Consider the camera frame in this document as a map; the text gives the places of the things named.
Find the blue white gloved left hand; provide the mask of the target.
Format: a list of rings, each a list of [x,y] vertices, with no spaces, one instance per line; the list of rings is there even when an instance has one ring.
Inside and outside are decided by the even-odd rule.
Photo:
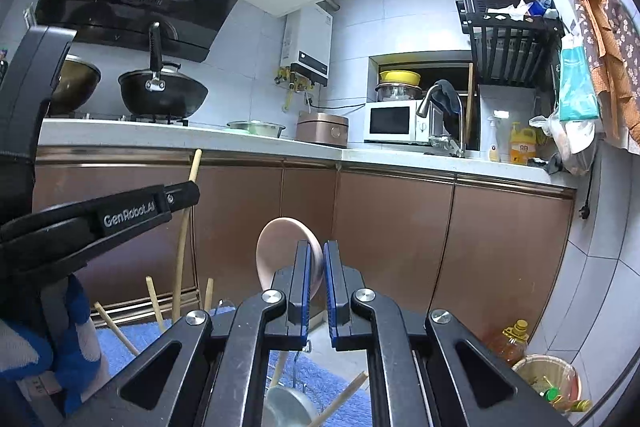
[[[75,275],[51,287],[46,317],[54,322],[46,335],[11,320],[1,322],[1,379],[16,384],[29,401],[29,386],[42,384],[62,401],[62,414],[75,413],[110,379],[91,320],[89,300]]]

